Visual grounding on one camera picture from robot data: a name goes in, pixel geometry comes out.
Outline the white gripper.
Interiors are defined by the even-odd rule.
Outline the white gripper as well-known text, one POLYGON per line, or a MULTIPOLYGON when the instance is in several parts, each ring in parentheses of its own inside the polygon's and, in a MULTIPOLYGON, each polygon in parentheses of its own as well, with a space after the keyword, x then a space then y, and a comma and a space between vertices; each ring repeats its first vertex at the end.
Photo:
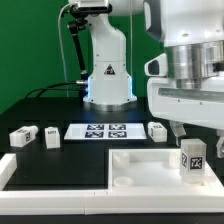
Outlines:
POLYGON ((148 106, 156 118, 170 120, 170 127, 180 145, 186 135, 183 123, 217 129, 218 158, 224 158, 224 71, 202 81, 202 88, 177 89, 176 82, 167 78, 168 63, 165 53, 144 65, 147 82, 148 106))

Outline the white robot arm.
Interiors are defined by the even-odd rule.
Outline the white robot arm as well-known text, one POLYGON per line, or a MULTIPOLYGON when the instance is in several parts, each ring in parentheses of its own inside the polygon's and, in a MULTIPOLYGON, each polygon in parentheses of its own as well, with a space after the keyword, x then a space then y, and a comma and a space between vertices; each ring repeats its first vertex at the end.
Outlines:
POLYGON ((84 102, 120 108, 145 96, 155 118, 216 130, 224 157, 224 0, 68 0, 90 32, 84 102))

